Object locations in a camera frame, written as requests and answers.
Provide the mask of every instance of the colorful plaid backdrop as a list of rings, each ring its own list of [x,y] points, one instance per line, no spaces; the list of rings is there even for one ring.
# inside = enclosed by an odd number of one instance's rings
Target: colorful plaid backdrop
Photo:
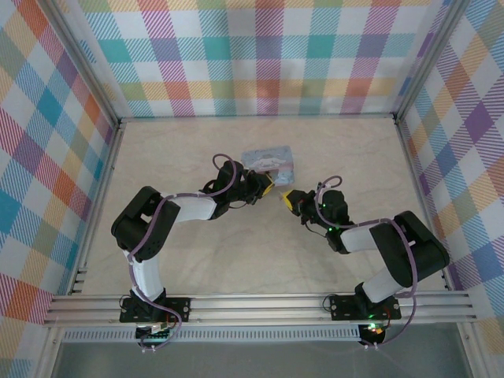
[[[0,0],[0,376],[23,377],[64,294],[112,128],[35,0]]]
[[[473,0],[403,128],[457,289],[504,372],[504,0]]]
[[[390,113],[449,2],[59,0],[125,117]]]

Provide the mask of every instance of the wire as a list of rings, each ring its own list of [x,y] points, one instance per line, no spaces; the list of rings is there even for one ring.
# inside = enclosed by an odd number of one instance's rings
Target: wire
[[[243,205],[238,206],[238,207],[234,207],[234,206],[231,206],[231,205],[230,205],[230,206],[229,206],[229,209],[241,209],[242,207],[245,207],[245,206],[246,206],[246,202],[245,202]]]
[[[168,328],[174,329],[177,324],[177,319],[175,319],[175,321],[173,321],[173,325],[170,325],[170,314],[166,313],[166,323],[168,324]]]
[[[174,332],[170,332],[171,335],[163,343],[161,343],[161,344],[159,344],[157,346],[153,345],[150,348],[150,350],[152,350],[153,352],[155,352],[156,350],[160,350],[163,347],[166,347],[169,344],[169,342],[176,336],[176,334],[178,332],[180,332],[180,329],[182,327],[182,317],[180,316],[179,313],[177,313],[173,309],[169,309],[168,307],[164,307],[164,306],[158,305],[157,303],[154,303],[153,301],[151,301],[140,290],[139,285],[138,285],[138,283],[136,281],[136,278],[135,278],[135,271],[134,271],[134,268],[133,268],[133,265],[134,265],[133,259],[135,258],[135,255],[142,249],[142,247],[146,243],[146,241],[149,239],[150,234],[152,233],[152,230],[154,229],[154,225],[156,224],[156,221],[158,220],[159,213],[161,212],[161,208],[163,207],[163,205],[167,201],[169,201],[170,199],[174,199],[176,197],[192,197],[192,198],[194,198],[194,197],[196,197],[196,198],[215,197],[217,195],[221,195],[222,193],[226,192],[235,183],[236,176],[237,176],[237,169],[236,169],[235,162],[228,155],[226,155],[226,154],[215,154],[212,157],[212,163],[213,163],[213,166],[216,167],[217,169],[219,169],[219,167],[217,166],[217,163],[215,162],[215,159],[218,158],[218,157],[226,158],[226,159],[228,159],[231,162],[231,165],[232,165],[232,168],[233,168],[233,176],[232,176],[231,180],[229,181],[228,185],[226,185],[226,187],[224,187],[223,189],[220,189],[219,191],[216,191],[215,193],[209,193],[209,194],[205,194],[205,193],[201,193],[201,192],[199,192],[199,193],[179,193],[179,194],[176,194],[176,195],[167,195],[166,197],[164,197],[159,202],[159,204],[157,204],[156,210],[154,211],[152,219],[150,220],[149,227],[147,228],[147,231],[146,231],[145,235],[143,236],[142,240],[140,240],[140,243],[138,243],[138,245],[135,248],[133,248],[133,250],[127,256],[128,263],[129,263],[129,276],[130,276],[130,279],[133,282],[133,289],[136,291],[136,294],[144,302],[150,304],[151,306],[153,306],[153,307],[155,307],[157,309],[165,311],[166,313],[171,313],[177,319],[177,327],[176,327],[175,331]],[[145,346],[145,344],[143,343],[142,339],[140,339],[140,346],[142,347],[143,352],[145,352],[146,350],[149,350]]]
[[[415,313],[417,311],[417,299],[415,298],[415,292],[417,291],[417,285],[418,285],[418,272],[417,272],[417,264],[415,262],[415,257],[413,256],[413,251],[411,250],[410,244],[408,243],[408,239],[406,238],[406,235],[404,235],[404,232],[402,229],[399,227],[399,225],[392,219],[388,218],[380,218],[380,219],[375,219],[375,220],[368,220],[366,222],[362,222],[359,224],[352,224],[352,225],[341,225],[341,224],[334,224],[327,219],[324,218],[322,215],[321,210],[319,209],[318,206],[318,199],[321,195],[321,192],[327,187],[328,183],[334,179],[339,180],[339,182],[335,185],[329,186],[330,188],[335,188],[338,187],[343,183],[343,178],[341,176],[331,176],[327,178],[324,182],[322,182],[318,188],[317,188],[317,193],[315,194],[315,210],[317,211],[317,215],[322,219],[325,223],[329,224],[332,227],[339,227],[339,228],[345,228],[345,229],[350,229],[350,228],[356,228],[356,227],[361,227],[361,226],[367,226],[370,224],[380,224],[380,223],[388,223],[390,224],[396,232],[399,234],[399,237],[402,240],[402,243],[404,244],[404,247],[406,248],[406,253],[408,255],[408,260],[409,264],[411,266],[411,274],[412,274],[412,285],[411,285],[411,290],[406,293],[399,293],[396,295],[396,298],[411,298],[413,300],[413,308],[411,310],[411,315],[409,316],[408,321],[404,324],[402,327],[401,331],[394,335],[391,339],[385,341],[384,343],[381,343],[381,345],[386,345],[391,343],[392,341],[396,340],[411,324],[413,321],[413,317],[415,316]]]
[[[385,306],[385,312],[387,313],[387,317],[388,317],[387,326],[385,327],[385,329],[386,329],[386,328],[389,328],[391,326],[392,315],[391,315],[391,311],[386,306]]]
[[[317,234],[317,235],[319,235],[319,236],[322,236],[322,237],[325,239],[325,235],[322,235],[321,233],[319,233],[319,232],[316,232],[316,231],[312,230],[310,227],[308,227],[308,224],[307,224],[307,223],[305,223],[305,227],[306,227],[306,229],[307,229],[308,231],[310,231],[310,232],[312,232],[312,233],[314,233],[314,234]]]
[[[325,306],[325,301],[328,300],[328,298],[331,298],[331,297],[334,297],[336,294],[328,294],[325,296],[324,300],[322,301],[322,308],[325,309],[328,313],[331,312],[331,309],[329,309],[328,307]]]
[[[125,294],[125,295],[122,295],[122,296],[119,298],[119,307],[120,307],[121,309],[125,309],[125,308],[124,308],[124,303],[123,303],[124,298],[131,298],[131,297],[130,297],[129,295]]]

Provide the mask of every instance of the aluminum frame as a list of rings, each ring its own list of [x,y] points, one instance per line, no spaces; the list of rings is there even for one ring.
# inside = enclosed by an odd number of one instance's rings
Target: aluminum frame
[[[295,326],[369,324],[372,321],[332,321],[322,308],[328,293],[283,295],[172,295],[191,298],[191,315],[186,327],[198,326]],[[466,323],[476,313],[464,291],[420,291],[415,324]],[[54,297],[45,326],[52,328],[111,326],[119,322],[121,295],[72,295]],[[404,324],[413,308],[412,299],[399,299]]]
[[[102,108],[102,111],[114,125],[118,126],[120,117],[114,110],[110,98],[108,98],[102,85],[93,73],[93,69],[86,59],[86,54],[82,50],[82,46],[72,34],[72,30],[66,23],[59,7],[55,5],[54,0],[37,0],[37,2],[46,15],[47,20],[56,31],[57,36],[63,43],[73,63],[76,65],[77,71],[83,77],[84,82],[88,85],[97,103]]]
[[[396,131],[398,134],[399,142],[401,143],[402,152],[404,153],[404,158],[406,159],[406,164],[408,165],[411,180],[413,181],[415,194],[417,195],[418,202],[420,203],[420,208],[427,222],[427,227],[434,235],[437,236],[434,224],[432,223],[432,219],[428,212],[427,202],[425,201],[425,197],[421,193],[420,181],[418,179],[418,176],[415,174],[413,159],[408,153],[408,149],[406,147],[406,140],[404,138],[404,135],[402,134],[401,124],[402,121],[400,121],[398,118],[395,118]],[[443,278],[446,282],[446,287],[450,290],[453,290],[454,284],[451,281],[450,275],[448,274],[446,269],[443,269]],[[483,350],[485,350],[483,336],[481,335],[480,329],[476,326],[476,323],[459,323],[458,331],[460,332],[465,355],[468,358],[469,365],[471,366],[471,370],[474,376],[477,376],[478,378],[499,376],[498,372],[491,371],[491,363],[488,361],[483,352]]]
[[[66,289],[66,292],[69,295],[81,292],[80,286],[83,285],[83,278],[87,271],[87,256],[92,245],[93,234],[98,227],[100,216],[102,214],[102,204],[105,201],[106,193],[109,188],[110,179],[112,178],[123,134],[124,124],[120,124],[114,130],[111,138],[109,155],[107,156],[103,170],[103,177],[100,180],[96,199],[91,207],[89,222],[87,223],[84,231],[83,242],[77,252],[76,263],[73,266],[70,275],[72,279]],[[35,377],[37,378],[46,378],[51,376],[56,362],[57,352],[59,351],[59,346],[61,344],[61,339],[65,334],[65,330],[62,328],[48,328],[47,330],[46,342],[35,368]]]
[[[448,41],[453,34],[458,22],[464,15],[465,10],[469,6],[471,0],[454,0],[450,8],[447,10],[438,32],[435,34],[434,39],[431,41],[429,50],[422,59],[421,66],[415,72],[415,75],[409,84],[401,104],[399,104],[396,116],[399,120],[404,120],[406,114],[411,109],[420,93],[421,88],[424,86],[425,81],[430,75],[432,68],[437,63],[441,53],[447,46]]]
[[[392,119],[394,117],[394,114],[392,113],[363,113],[363,114],[320,114],[320,115],[282,115],[282,116],[258,116],[258,115],[250,115],[250,116],[236,116],[236,117],[230,117],[230,116],[199,116],[198,119],[216,119],[220,118],[222,120],[230,120],[233,118],[261,118],[261,119],[276,119],[281,117],[282,119],[334,119],[334,120],[351,120],[351,119],[373,119],[373,118],[390,118]],[[128,122],[166,122],[166,121],[171,121],[171,120],[194,120],[194,117],[153,117],[153,118],[135,118],[135,117],[125,117],[123,118],[123,122],[128,123]]]

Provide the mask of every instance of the tissue box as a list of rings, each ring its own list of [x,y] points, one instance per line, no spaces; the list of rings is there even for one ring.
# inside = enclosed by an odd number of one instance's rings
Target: tissue box
[[[255,172],[268,172],[277,187],[294,183],[294,160],[289,146],[242,153],[242,163]]]

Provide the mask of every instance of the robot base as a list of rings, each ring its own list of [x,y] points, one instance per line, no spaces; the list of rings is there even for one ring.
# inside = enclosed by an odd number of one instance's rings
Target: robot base
[[[377,332],[376,329],[369,329],[369,326],[360,324],[359,334],[361,335],[359,344],[366,346],[374,343],[381,344],[385,340],[387,332],[385,330]]]
[[[394,297],[363,309],[356,295],[331,295],[329,297],[331,319],[334,321],[388,321],[401,319],[399,302]]]
[[[130,291],[130,298],[125,298],[120,307],[121,312],[119,322],[121,323],[163,323],[176,322],[176,317],[171,313],[151,306],[139,298],[134,291]],[[189,313],[191,311],[190,298],[166,298],[166,291],[154,300],[154,303],[172,309],[179,313],[182,317],[182,322],[189,321]]]

